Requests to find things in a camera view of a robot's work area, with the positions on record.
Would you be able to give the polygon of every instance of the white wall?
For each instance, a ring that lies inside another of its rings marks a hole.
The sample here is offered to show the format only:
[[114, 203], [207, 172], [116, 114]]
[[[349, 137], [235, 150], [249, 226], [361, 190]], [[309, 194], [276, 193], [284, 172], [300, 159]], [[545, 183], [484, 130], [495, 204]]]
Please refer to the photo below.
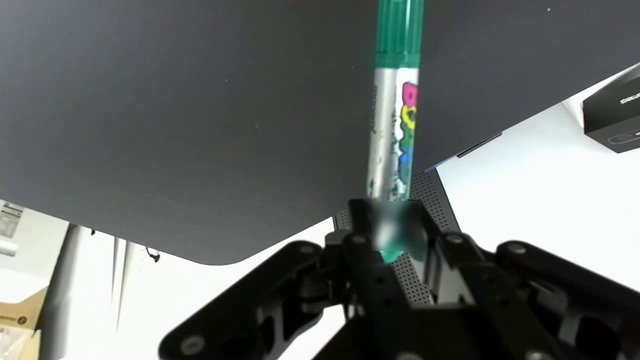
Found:
[[481, 246], [526, 241], [640, 291], [640, 150], [605, 148], [554, 107], [438, 171]]
[[[284, 244], [293, 241], [325, 244], [325, 236], [330, 230], [332, 222], [325, 221], [233, 267], [203, 267], [170, 255], [163, 255], [156, 264], [147, 255], [145, 246], [132, 246], [126, 267], [116, 359], [158, 360], [161, 341], [173, 328], [215, 300]], [[288, 348], [283, 360], [313, 359], [343, 325], [343, 308], [330, 308], [314, 331]]]

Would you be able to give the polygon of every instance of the marker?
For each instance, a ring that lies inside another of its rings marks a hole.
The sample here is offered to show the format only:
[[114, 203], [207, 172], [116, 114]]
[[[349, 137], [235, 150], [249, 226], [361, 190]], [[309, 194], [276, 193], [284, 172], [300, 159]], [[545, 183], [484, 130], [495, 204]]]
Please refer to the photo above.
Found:
[[419, 69], [425, 0], [380, 0], [376, 35], [376, 105], [370, 135], [369, 196], [380, 218], [384, 262], [404, 253], [404, 217], [415, 160]]

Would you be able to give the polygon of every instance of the screw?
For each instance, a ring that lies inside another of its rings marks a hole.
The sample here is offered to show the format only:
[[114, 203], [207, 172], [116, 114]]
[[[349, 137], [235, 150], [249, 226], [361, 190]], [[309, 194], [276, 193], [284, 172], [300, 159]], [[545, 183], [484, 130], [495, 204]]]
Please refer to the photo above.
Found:
[[519, 243], [509, 244], [509, 250], [515, 253], [515, 255], [526, 255], [525, 244], [519, 244]]
[[356, 235], [356, 236], [353, 236], [353, 243], [354, 243], [354, 244], [365, 244], [367, 238]]
[[509, 307], [509, 298], [507, 297], [496, 297], [496, 304], [499, 307]]
[[314, 255], [314, 246], [305, 244], [305, 246], [299, 249], [299, 253], [300, 255]]
[[417, 353], [401, 353], [397, 360], [423, 360]]
[[526, 360], [554, 360], [554, 359], [546, 353], [533, 350], [533, 353], [526, 353]]
[[197, 357], [205, 350], [207, 341], [201, 335], [188, 336], [181, 344], [185, 357]]
[[410, 229], [408, 235], [410, 235], [410, 241], [419, 244], [425, 244], [428, 238], [423, 229]]
[[449, 235], [447, 241], [452, 244], [465, 244], [465, 238], [461, 235]]

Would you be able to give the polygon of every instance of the green marker cap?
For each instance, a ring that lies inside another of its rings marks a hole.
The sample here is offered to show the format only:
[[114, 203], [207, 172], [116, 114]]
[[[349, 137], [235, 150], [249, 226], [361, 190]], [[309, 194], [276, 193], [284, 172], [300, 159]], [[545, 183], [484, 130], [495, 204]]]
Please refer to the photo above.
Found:
[[419, 69], [425, 0], [380, 0], [376, 69]]

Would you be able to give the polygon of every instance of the black table surface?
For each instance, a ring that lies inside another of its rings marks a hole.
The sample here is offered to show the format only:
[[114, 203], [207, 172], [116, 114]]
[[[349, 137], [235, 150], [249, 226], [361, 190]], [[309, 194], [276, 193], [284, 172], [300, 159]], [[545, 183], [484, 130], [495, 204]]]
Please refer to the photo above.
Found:
[[[432, 0], [417, 175], [639, 62], [640, 3]], [[0, 199], [205, 264], [367, 185], [375, 0], [0, 3]]]

